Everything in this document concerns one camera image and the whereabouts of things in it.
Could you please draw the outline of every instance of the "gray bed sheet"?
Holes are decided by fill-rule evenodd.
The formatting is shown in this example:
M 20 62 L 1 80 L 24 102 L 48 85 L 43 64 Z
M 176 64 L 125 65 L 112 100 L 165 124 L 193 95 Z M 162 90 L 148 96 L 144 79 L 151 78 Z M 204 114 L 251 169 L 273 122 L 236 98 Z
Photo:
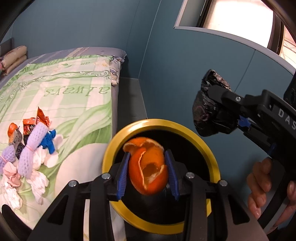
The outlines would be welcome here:
M 11 79 L 18 71 L 20 71 L 23 67 L 27 64 L 39 64 L 39 63 L 46 63 L 51 60 L 65 58 L 65 57 L 75 57 L 81 55 L 113 55 L 109 53 L 108 50 L 102 52 L 101 47 L 85 47 L 85 48 L 73 48 L 68 50 L 61 50 L 52 53 L 43 54 L 40 56 L 36 56 L 30 59 L 27 59 L 25 62 L 20 64 L 17 68 L 15 68 L 12 72 L 10 72 L 7 76 L 0 79 L 0 89 Z M 117 131 L 117 107 L 118 107 L 118 92 L 119 92 L 119 85 L 111 86 L 111 98 L 112 98 L 112 135 L 114 136 Z

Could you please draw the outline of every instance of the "pink rubber band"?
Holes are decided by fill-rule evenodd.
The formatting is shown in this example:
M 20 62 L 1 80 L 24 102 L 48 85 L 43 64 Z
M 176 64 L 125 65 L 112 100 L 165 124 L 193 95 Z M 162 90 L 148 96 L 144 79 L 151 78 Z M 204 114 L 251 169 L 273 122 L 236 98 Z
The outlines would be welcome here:
M 2 157 L 3 161 L 4 161 L 5 163 L 7 163 L 7 160 L 6 160 L 3 156 L 1 156 L 1 157 Z
M 30 151 L 34 151 L 34 150 L 32 149 L 32 147 L 30 147 L 30 146 L 28 146 L 28 145 L 26 145 L 26 147 L 27 147 Z

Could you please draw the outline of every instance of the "window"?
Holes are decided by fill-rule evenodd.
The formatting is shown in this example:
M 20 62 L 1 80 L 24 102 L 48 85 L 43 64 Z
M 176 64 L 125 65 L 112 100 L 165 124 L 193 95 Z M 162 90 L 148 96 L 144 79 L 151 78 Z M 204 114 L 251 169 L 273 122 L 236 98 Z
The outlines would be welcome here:
M 296 68 L 296 44 L 281 19 L 261 0 L 205 0 L 197 27 L 260 44 Z

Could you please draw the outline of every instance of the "black trash bag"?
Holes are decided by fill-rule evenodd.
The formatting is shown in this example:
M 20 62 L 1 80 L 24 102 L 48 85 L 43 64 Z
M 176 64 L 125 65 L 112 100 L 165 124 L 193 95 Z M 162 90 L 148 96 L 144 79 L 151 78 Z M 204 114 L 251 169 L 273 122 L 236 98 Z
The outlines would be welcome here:
M 231 91 L 230 85 L 210 69 L 202 79 L 192 106 L 193 122 L 199 135 L 208 137 L 218 132 L 229 134 L 237 128 L 239 116 L 216 103 L 208 97 L 208 89 L 212 85 L 219 85 Z

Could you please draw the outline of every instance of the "bed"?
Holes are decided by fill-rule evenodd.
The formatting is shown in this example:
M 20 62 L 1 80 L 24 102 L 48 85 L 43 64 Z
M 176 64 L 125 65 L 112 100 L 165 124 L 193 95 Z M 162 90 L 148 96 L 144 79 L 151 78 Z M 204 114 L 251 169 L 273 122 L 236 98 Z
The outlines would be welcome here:
M 43 187 L 37 179 L 32 184 L 22 177 L 16 187 L 21 203 L 13 205 L 1 180 L 0 207 L 9 205 L 30 228 L 70 180 L 82 183 L 101 174 L 104 151 L 116 133 L 119 73 L 125 56 L 125 51 L 115 48 L 61 50 L 30 58 L 0 80 L 0 151 L 8 146 L 9 123 L 16 123 L 23 133 L 22 119 L 34 116 L 37 107 L 49 116 L 49 129 L 56 130 L 55 153 L 42 148 L 34 153 L 33 165 L 41 173 Z M 88 210 L 86 202 L 84 240 L 88 240 Z M 123 241 L 124 221 L 112 208 L 111 217 L 115 240 Z

